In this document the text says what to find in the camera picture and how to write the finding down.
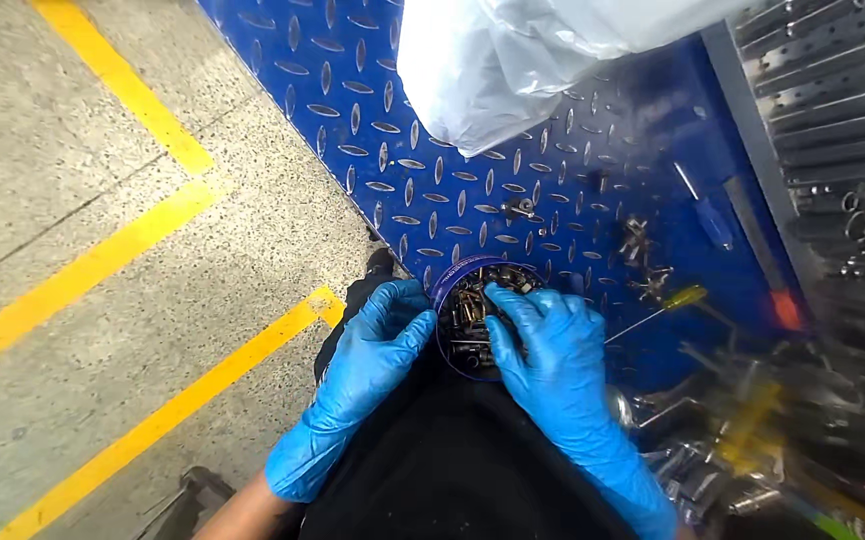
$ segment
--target shoe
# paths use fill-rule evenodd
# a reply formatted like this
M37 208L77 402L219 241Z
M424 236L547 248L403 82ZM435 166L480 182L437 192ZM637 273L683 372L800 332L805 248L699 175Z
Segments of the shoe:
M389 248L379 248L366 262L366 275L391 276L396 260L392 257Z

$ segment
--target white plastic bag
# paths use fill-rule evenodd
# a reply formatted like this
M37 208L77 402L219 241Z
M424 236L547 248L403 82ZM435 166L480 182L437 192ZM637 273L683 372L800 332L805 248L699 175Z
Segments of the white plastic bag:
M753 0L408 0L398 71L426 130L469 158L545 120L600 60Z

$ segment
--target hand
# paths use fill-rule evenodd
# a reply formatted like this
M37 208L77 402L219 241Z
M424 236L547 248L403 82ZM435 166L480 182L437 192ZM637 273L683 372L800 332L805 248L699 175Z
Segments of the hand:
M605 401L605 321L583 298L542 289L522 296L494 283L486 294L512 320L522 358L498 317L486 319L496 363L509 393L567 456L589 432L611 422Z
M315 401L266 461L266 481L276 496L315 499L355 430L405 379L435 331L428 307L418 281L390 281L350 319Z
M405 379L435 324L417 280L377 287L339 338L316 393L318 411L337 425L365 420Z
M486 294L512 320L528 350L523 358L498 317L486 318L512 398L640 538L671 539L675 509L609 414L602 317L585 299L550 289L522 296L489 283Z

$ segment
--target blue diamond plate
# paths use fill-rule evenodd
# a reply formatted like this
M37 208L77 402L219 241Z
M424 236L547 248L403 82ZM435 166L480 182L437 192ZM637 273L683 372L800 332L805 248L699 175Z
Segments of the blue diamond plate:
M426 287L452 262L490 254L535 266L550 284L591 299L614 334L651 313L627 286L620 220L648 219L651 264L675 268L671 289L699 283L739 325L776 334L768 289L721 183L738 176L771 225L705 49L690 36L610 63L564 93L548 120L465 159L429 136L396 73L401 2L201 0L363 216ZM737 237L716 251L674 175L690 171ZM608 175L600 182L602 173ZM508 221L503 202L533 198L539 217ZM766 231L791 283L775 229ZM726 340L725 326L689 307L607 348L614 382L669 387L696 368L677 351Z

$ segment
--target yellow painted line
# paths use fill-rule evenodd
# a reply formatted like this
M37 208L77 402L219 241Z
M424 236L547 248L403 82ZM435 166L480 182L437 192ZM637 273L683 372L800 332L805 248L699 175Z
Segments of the yellow painted line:
M194 175L214 165L212 157L138 78L125 58L102 38L70 0L30 0L32 6L75 50L96 76L132 111L177 162ZM146 214L103 240L45 282L0 311L0 352L72 304L159 240L223 195L217 184L197 179Z
M0 540L32 538L316 319L323 317L330 326L337 324L334 315L341 310L342 300L327 286L313 291L19 514L0 530Z
M211 155L115 52L86 14L71 0L30 0L83 62L133 112L162 146L191 174L214 165Z
M81 298L156 242L169 236L223 195L217 182L195 179L111 236L66 264L0 310L0 352Z

